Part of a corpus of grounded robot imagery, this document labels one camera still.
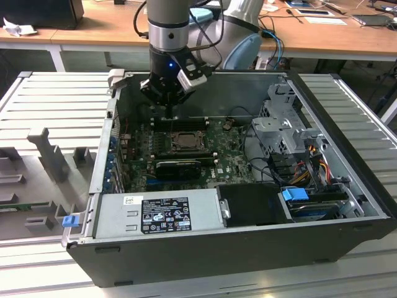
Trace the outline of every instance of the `power supply label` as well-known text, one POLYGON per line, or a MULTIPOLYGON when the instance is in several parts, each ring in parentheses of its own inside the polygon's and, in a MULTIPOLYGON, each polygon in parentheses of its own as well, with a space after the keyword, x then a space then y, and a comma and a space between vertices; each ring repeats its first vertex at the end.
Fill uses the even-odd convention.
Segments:
POLYGON ((190 231, 187 197, 142 200, 141 232, 144 234, 190 231))

